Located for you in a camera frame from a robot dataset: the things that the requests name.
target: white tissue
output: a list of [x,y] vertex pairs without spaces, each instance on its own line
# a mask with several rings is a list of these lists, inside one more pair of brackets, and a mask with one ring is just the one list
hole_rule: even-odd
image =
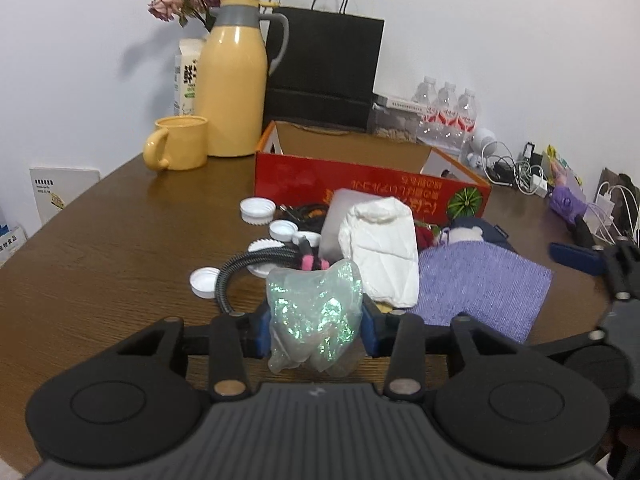
[[418,247],[408,206],[393,197],[356,204],[342,221],[338,242],[360,268],[372,300],[395,308],[418,302]]

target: plastic bag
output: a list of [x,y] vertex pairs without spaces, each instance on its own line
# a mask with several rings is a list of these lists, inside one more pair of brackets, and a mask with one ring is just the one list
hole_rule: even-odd
[[319,372],[349,373],[362,355],[352,344],[362,318],[358,266],[340,260],[328,270],[313,272],[277,268],[266,285],[271,308],[269,369],[279,373],[308,362]]

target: pink rose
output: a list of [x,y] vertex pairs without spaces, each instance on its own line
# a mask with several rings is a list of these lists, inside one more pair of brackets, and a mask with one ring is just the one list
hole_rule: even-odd
[[149,12],[159,20],[170,22],[174,14],[181,14],[183,5],[184,0],[153,0],[149,4]]
[[[196,12],[204,12],[205,9],[202,7],[202,2],[200,0],[189,0],[189,3]],[[207,6],[207,9],[220,6],[220,0],[204,0],[204,3]]]

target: plastic bottle cap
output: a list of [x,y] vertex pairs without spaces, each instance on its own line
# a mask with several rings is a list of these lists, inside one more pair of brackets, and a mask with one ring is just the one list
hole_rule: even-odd
[[[284,247],[284,244],[277,240],[262,238],[260,240],[256,240],[255,242],[252,242],[247,248],[247,251],[253,253],[254,251],[259,251],[260,249],[273,249],[276,247]],[[265,279],[271,269],[275,269],[276,267],[277,264],[256,264],[248,266],[246,270],[252,273],[252,275],[257,276],[258,278]]]
[[298,226],[289,220],[276,220],[269,224],[269,234],[274,240],[290,242]]
[[242,220],[252,225],[265,225],[273,220],[276,205],[266,198],[245,198],[240,203]]
[[313,231],[298,231],[293,235],[291,240],[296,245],[299,245],[301,238],[306,238],[310,246],[318,247],[320,245],[320,240],[322,237],[318,233],[315,233]]
[[191,284],[191,290],[199,298],[204,300],[211,300],[216,297],[216,281],[220,270],[215,267],[202,267],[196,269],[191,273],[189,277],[189,283]]

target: purple cloth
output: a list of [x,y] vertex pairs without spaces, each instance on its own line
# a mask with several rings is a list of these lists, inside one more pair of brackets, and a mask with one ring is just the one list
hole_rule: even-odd
[[524,342],[551,284],[546,267],[487,242],[458,242],[418,257],[420,293],[411,312],[446,326],[466,312]]

